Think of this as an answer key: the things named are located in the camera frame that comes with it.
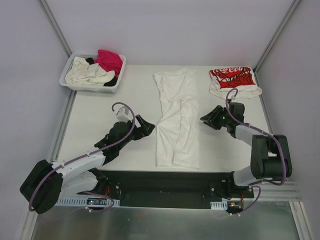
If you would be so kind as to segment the plain white t-shirt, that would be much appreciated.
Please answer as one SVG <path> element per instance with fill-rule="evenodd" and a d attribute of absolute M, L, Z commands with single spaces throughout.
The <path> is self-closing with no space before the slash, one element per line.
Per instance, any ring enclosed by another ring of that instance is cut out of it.
<path fill-rule="evenodd" d="M 156 166 L 200 167 L 196 71 L 183 68 L 153 75 L 162 117 L 156 126 Z"/>

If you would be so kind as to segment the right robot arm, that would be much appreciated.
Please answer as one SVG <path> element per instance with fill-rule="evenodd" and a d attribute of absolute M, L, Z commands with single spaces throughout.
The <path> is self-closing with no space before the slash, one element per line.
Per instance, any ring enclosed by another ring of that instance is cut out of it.
<path fill-rule="evenodd" d="M 251 147 L 249 166 L 231 173 L 233 180 L 225 184 L 225 192 L 237 197 L 243 187 L 267 182 L 283 185 L 292 174 L 288 140 L 285 135 L 272 135 L 244 122 L 245 106 L 227 101 L 226 106 L 216 106 L 200 120 L 214 130 L 226 128 L 235 139 Z"/>

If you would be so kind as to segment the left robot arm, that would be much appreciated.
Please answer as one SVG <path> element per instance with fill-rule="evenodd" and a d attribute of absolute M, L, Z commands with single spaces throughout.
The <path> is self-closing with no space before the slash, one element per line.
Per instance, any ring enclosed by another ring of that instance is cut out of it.
<path fill-rule="evenodd" d="M 107 196 L 108 180 L 99 168 L 117 158 L 129 142 L 148 137 L 155 127 L 136 115 L 132 120 L 116 122 L 87 154 L 74 160 L 37 162 L 19 189 L 29 203 L 29 210 L 43 214 L 67 195 L 89 192 Z"/>

